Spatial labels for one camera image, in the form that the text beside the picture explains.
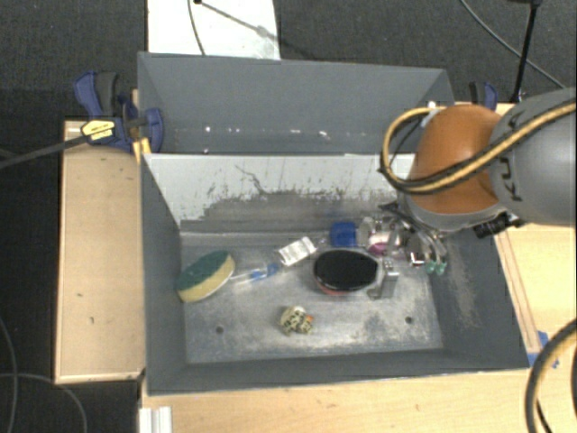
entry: gray bin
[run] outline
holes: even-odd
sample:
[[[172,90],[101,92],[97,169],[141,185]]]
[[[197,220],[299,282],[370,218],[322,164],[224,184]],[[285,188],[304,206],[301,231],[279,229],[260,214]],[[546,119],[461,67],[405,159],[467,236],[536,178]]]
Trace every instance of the gray bin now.
[[[453,102],[443,71],[143,53],[139,94],[166,125],[163,154],[142,165],[150,394],[528,366],[495,245],[471,231],[447,241],[442,277],[398,261],[392,299],[326,296],[313,259],[198,303],[174,291],[203,253],[266,255],[390,202],[377,172],[382,135],[405,109]],[[292,305],[314,315],[311,335],[282,333]]]

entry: yellow cable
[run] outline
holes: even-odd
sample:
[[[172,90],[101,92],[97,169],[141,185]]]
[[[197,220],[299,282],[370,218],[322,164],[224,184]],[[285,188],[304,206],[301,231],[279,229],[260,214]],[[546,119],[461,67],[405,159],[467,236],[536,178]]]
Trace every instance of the yellow cable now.
[[[383,139],[383,148],[382,148],[382,160],[383,160],[383,172],[386,173],[386,176],[389,180],[392,180],[396,183],[398,188],[401,191],[409,192],[409,193],[426,193],[429,191],[442,189],[454,184],[456,181],[464,179],[478,170],[480,167],[485,165],[487,162],[491,161],[498,155],[502,154],[506,150],[508,150],[511,146],[517,143],[519,140],[526,137],[528,134],[534,132],[540,126],[552,122],[553,120],[563,116],[568,115],[575,110],[575,103],[571,103],[566,106],[557,107],[552,111],[544,113],[539,117],[531,120],[529,123],[524,125],[522,128],[514,132],[511,136],[507,139],[503,140],[503,142],[499,143],[494,148],[491,148],[487,153],[480,156],[478,159],[470,162],[468,165],[464,166],[462,169],[457,170],[455,173],[451,175],[447,175],[446,177],[440,179],[439,181],[435,181],[433,183],[424,183],[423,185],[416,185],[411,186],[410,188],[405,187],[403,188],[404,183],[418,183],[419,180],[405,180],[397,175],[394,174],[392,168],[390,167],[389,162],[389,146],[390,140],[392,135],[395,133],[396,129],[403,124],[406,120],[416,115],[428,114],[433,111],[433,108],[429,107],[419,107],[416,109],[412,109],[407,111],[405,114],[398,117],[389,127],[387,132],[385,133],[385,137]]]

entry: sponge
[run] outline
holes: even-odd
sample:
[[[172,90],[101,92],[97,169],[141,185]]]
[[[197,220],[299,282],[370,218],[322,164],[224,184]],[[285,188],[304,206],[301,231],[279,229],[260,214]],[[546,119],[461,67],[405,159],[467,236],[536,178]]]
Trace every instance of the sponge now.
[[[224,250],[200,257],[177,279],[177,293],[185,302],[199,301],[222,287],[234,271],[234,259]]]

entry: blue bottle cap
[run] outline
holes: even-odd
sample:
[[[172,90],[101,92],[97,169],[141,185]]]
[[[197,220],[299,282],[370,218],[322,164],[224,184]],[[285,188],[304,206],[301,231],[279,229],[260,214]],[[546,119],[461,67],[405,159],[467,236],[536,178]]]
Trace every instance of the blue bottle cap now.
[[[356,247],[357,228],[352,221],[338,221],[331,226],[331,245],[333,247]]]

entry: small toy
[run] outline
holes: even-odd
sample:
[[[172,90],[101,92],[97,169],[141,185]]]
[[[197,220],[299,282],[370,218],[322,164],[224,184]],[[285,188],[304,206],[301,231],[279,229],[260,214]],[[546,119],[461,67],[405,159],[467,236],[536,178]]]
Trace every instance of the small toy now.
[[[288,336],[291,332],[310,334],[313,329],[313,319],[302,307],[289,307],[282,313],[279,323],[284,333]]]

